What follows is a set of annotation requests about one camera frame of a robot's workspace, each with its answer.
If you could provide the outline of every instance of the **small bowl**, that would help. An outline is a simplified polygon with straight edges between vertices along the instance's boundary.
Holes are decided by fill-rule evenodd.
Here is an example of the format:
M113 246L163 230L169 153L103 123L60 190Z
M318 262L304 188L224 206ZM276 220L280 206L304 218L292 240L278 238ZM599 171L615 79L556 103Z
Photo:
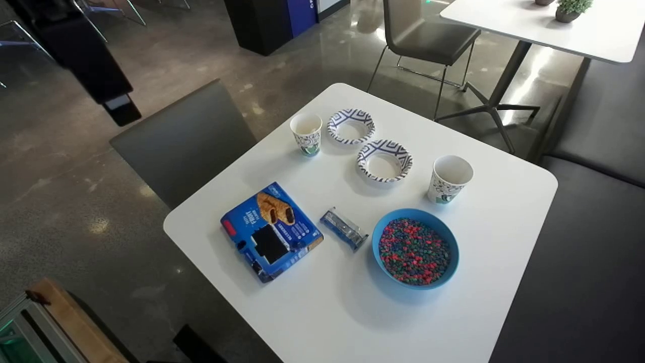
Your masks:
M413 252L401 252L395 256L395 252L391 250L395 248L403 250L403 244L405 244L403 238L409 234L415 234L415 238L407 246L423 246L421 250L425 250L425 254L411 248ZM417 290L429 290L445 284L454 276L460 264L460 248L458 248L456 236L439 218L423 210L395 210L385 214L375 226L375 232L371 236L371 250L379 268L391 280ZM415 266L405 264L411 260L411 254L423 256L423 258Z
M343 109L331 117L329 133L341 145L363 145L375 133L375 121L361 109Z
M375 186L397 186L409 169L411 155L395 141L377 139L359 151L359 171Z

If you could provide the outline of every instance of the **colorful cereal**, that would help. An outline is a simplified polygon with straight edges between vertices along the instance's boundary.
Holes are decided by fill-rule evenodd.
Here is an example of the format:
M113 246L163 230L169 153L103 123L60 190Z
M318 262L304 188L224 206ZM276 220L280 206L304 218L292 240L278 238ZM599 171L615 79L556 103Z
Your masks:
M379 242L385 270L405 284L431 284L449 264L449 248L443 240L415 220L393 220Z

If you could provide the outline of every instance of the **green plant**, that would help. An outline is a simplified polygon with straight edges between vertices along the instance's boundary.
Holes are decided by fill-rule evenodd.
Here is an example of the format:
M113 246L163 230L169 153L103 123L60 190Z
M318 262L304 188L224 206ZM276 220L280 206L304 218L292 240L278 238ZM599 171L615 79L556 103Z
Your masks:
M562 12L576 12L576 14L583 14L587 8L591 8L591 2L593 0L558 0L558 8Z

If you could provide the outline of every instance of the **polished floor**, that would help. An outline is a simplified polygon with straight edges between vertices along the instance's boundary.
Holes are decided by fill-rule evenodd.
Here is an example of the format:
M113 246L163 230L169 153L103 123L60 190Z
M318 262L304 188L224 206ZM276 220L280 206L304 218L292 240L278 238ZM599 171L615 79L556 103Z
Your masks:
M325 18L272 56L236 44L222 0L137 0L145 26L97 14L109 48L151 115L181 95L222 79L260 139L331 83L365 89L383 48L373 0ZM490 93L514 40L482 34L470 83ZM506 101L540 105L530 125L508 115L508 133L526 155L581 58L534 46ZM401 65L437 75L437 65ZM452 71L460 79L464 61ZM40 276L75 292L141 361L183 361L171 339L191 325L228 361L278 361L218 290L161 232L169 212L109 147L119 129L81 85L34 48L0 48L0 305ZM371 93L433 115L437 83L387 58ZM447 91L441 113L476 105ZM486 115L447 123L504 147Z

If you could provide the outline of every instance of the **white table in background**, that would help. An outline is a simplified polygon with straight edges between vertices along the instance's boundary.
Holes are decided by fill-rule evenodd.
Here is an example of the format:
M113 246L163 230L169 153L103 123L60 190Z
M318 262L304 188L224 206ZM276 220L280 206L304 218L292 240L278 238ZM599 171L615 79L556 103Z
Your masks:
M163 230L284 361L488 361L556 179L349 85L329 87L300 111L329 119L347 107L373 115L373 139L393 139L413 155L415 165L401 186L373 190L357 173L357 151L337 149L331 141L314 159L302 157L282 123L175 208ZM433 159L445 153L470 159L476 175L454 206L437 208L423 192ZM220 218L270 182L278 182L312 220L337 206L365 230L397 208L427 210L458 238L458 272L437 290L407 290L377 270L369 246L351 252L318 224L325 242L262 284L236 254Z
M516 77L532 44L552 46L607 63L631 63L645 20L643 0L593 0L593 6L570 24L554 20L558 2L534 6L534 0L456 0L441 16L460 24L518 38L496 89L484 107L460 111L441 119L488 111L502 123L496 109Z

